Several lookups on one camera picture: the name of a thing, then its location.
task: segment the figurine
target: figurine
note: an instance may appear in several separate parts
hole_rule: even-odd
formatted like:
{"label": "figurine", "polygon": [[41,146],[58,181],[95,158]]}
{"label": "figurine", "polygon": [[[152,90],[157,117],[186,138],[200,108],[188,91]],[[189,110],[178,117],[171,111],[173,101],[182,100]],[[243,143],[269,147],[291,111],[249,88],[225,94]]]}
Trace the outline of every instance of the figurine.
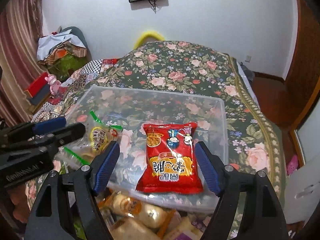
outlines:
{"label": "figurine", "polygon": [[170,129],[168,131],[170,138],[167,140],[167,145],[170,149],[176,149],[179,146],[179,139],[177,138],[178,130]]}
{"label": "figurine", "polygon": [[295,154],[291,161],[287,164],[287,174],[291,175],[299,168],[298,156]]}
{"label": "figurine", "polygon": [[61,85],[61,82],[59,80],[57,80],[56,76],[53,74],[49,74],[48,77],[45,77],[44,79],[50,85],[51,94],[53,96],[56,96],[58,94],[58,90]]}

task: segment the plastic storage container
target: plastic storage container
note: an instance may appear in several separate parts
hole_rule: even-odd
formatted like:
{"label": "plastic storage container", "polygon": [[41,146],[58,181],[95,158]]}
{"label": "plastic storage container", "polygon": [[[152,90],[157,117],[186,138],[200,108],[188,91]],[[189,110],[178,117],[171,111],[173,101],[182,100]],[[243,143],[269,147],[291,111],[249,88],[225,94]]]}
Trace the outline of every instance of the plastic storage container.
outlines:
{"label": "plastic storage container", "polygon": [[66,116],[67,123],[77,122],[81,115],[89,116],[91,110],[106,125],[122,125],[124,128],[119,139],[121,153],[108,183],[109,188],[162,207],[213,213],[218,198],[208,190],[199,167],[199,177],[204,185],[201,194],[145,194],[135,188],[147,165],[146,135],[142,128],[145,123],[198,122],[194,142],[204,141],[213,154],[228,163],[227,125],[222,99],[93,85]]}

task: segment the pink toy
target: pink toy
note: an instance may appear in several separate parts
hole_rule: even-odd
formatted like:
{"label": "pink toy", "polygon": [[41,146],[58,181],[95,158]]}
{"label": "pink toy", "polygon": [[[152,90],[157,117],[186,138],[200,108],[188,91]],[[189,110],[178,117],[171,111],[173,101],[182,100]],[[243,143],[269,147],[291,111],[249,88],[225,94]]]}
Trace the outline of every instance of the pink toy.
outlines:
{"label": "pink toy", "polygon": [[58,94],[58,90],[61,85],[61,82],[59,80],[57,80],[56,76],[53,74],[49,74],[48,77],[45,77],[44,79],[50,85],[51,94],[53,96],[56,96]]}
{"label": "pink toy", "polygon": [[291,175],[298,169],[298,167],[299,167],[298,156],[294,155],[291,161],[287,165],[287,174]]}

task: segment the cartoon character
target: cartoon character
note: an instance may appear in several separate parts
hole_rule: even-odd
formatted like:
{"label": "cartoon character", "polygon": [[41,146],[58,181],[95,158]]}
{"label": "cartoon character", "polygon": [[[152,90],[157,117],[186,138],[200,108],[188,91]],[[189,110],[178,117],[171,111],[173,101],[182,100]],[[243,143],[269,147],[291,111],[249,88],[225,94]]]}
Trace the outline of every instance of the cartoon character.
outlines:
{"label": "cartoon character", "polygon": [[172,129],[168,131],[170,138],[167,140],[167,145],[171,149],[176,149],[179,146],[179,139],[177,138],[178,130]]}
{"label": "cartoon character", "polygon": [[184,128],[183,130],[186,133],[186,136],[183,139],[184,143],[192,145],[191,127]]}
{"label": "cartoon character", "polygon": [[56,96],[58,94],[59,87],[61,85],[61,82],[57,80],[56,76],[53,74],[49,74],[48,77],[44,78],[45,81],[48,82],[50,85],[50,92],[53,96]]}

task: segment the floral bedspread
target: floral bedspread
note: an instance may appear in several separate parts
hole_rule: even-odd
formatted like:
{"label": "floral bedspread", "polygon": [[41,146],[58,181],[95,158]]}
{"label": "floral bedspread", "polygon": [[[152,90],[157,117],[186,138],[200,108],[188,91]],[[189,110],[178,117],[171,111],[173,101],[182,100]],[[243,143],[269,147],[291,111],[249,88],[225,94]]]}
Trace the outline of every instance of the floral bedspread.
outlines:
{"label": "floral bedspread", "polygon": [[[109,60],[89,62],[76,71],[62,101],[46,103],[34,117],[35,122],[67,115],[92,85],[175,91],[222,98],[225,102],[229,163],[239,171],[264,170],[282,199],[284,193],[284,154],[281,132],[266,119],[249,95],[241,79],[236,60],[208,47],[183,41],[149,42],[130,52],[117,64]],[[189,105],[198,115],[210,114]],[[206,129],[206,122],[199,122]],[[44,175],[27,183],[26,194],[31,207]],[[240,195],[237,214],[230,232],[236,236],[244,209],[245,195]]]}

